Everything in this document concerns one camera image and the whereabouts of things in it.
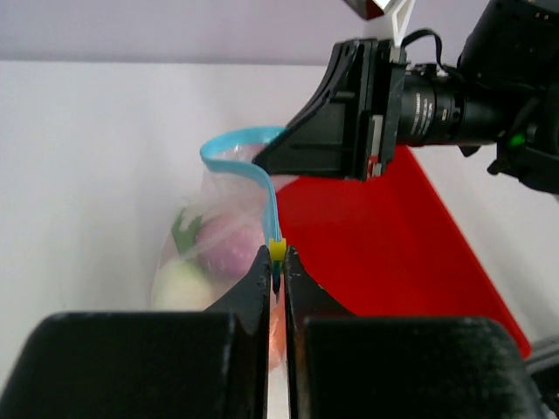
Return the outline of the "clear zip top bag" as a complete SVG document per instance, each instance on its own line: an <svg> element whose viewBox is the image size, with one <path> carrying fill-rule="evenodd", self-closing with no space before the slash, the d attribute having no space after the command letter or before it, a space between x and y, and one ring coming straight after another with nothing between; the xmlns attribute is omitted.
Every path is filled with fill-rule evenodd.
<svg viewBox="0 0 559 419"><path fill-rule="evenodd" d="M206 142L199 193L184 199L162 246L150 306L195 311L223 297L252 265L260 247L273 251L268 367L286 372L283 264L276 193L284 186L253 165L281 127L248 127Z"/></svg>

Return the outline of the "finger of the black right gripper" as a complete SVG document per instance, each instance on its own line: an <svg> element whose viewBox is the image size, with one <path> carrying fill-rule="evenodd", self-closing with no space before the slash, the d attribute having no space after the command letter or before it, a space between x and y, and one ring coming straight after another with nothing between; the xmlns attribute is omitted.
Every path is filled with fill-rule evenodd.
<svg viewBox="0 0 559 419"><path fill-rule="evenodd" d="M378 41L334 45L307 104L252 160L269 175L363 180Z"/></svg>

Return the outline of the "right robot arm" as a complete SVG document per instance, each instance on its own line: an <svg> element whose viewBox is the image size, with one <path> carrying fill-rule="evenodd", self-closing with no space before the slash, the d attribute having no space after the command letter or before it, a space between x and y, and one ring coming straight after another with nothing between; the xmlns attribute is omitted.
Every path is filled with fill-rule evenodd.
<svg viewBox="0 0 559 419"><path fill-rule="evenodd" d="M455 65L411 64L408 1L354 1L364 20L388 20L369 38L332 50L308 103L254 157L271 175L365 181L383 175L399 146L495 145L491 175L558 191L558 4L491 1Z"/></svg>

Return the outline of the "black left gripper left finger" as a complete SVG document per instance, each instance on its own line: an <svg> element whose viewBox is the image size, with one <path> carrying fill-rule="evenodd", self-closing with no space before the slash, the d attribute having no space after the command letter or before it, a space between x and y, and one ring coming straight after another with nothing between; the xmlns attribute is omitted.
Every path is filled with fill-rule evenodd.
<svg viewBox="0 0 559 419"><path fill-rule="evenodd" d="M263 418L271 259L201 312L57 313L30 334L4 418Z"/></svg>

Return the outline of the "orange pumpkin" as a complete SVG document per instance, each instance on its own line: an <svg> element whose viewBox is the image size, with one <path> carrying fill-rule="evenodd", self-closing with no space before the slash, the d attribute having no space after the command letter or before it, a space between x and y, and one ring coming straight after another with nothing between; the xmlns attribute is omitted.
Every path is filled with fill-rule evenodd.
<svg viewBox="0 0 559 419"><path fill-rule="evenodd" d="M286 315L285 303L282 300L271 310L269 332L268 368L273 371L281 365L286 356Z"/></svg>

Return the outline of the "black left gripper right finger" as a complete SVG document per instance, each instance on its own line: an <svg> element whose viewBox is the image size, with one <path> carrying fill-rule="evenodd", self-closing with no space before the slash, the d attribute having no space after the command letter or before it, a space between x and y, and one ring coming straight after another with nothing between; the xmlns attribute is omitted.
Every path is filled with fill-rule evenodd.
<svg viewBox="0 0 559 419"><path fill-rule="evenodd" d="M551 418L558 355L525 361L483 317L358 317L284 259L292 418Z"/></svg>

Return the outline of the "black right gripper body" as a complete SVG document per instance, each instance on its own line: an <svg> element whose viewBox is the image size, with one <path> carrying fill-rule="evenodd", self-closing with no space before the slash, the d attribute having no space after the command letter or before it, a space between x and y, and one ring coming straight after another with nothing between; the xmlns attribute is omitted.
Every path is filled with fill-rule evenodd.
<svg viewBox="0 0 559 419"><path fill-rule="evenodd" d="M405 51L389 41L370 56L367 163L362 178L383 175L396 146L477 148L507 128L507 101L434 64L406 68Z"/></svg>

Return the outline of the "white radish with green stem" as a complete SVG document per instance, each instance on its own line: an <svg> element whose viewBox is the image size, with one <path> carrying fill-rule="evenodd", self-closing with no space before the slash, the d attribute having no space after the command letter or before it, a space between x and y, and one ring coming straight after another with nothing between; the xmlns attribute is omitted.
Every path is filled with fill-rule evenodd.
<svg viewBox="0 0 559 419"><path fill-rule="evenodd" d="M202 225L182 207L162 246L151 292L151 308L158 311L202 311L214 301L213 287L189 251Z"/></svg>

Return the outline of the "purple onion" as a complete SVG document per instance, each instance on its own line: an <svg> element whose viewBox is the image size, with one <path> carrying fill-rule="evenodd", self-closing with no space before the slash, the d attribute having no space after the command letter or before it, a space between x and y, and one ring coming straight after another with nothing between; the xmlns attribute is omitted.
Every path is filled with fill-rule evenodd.
<svg viewBox="0 0 559 419"><path fill-rule="evenodd" d="M248 272L264 241L259 221L216 216L196 235L197 260L212 278L238 280Z"/></svg>

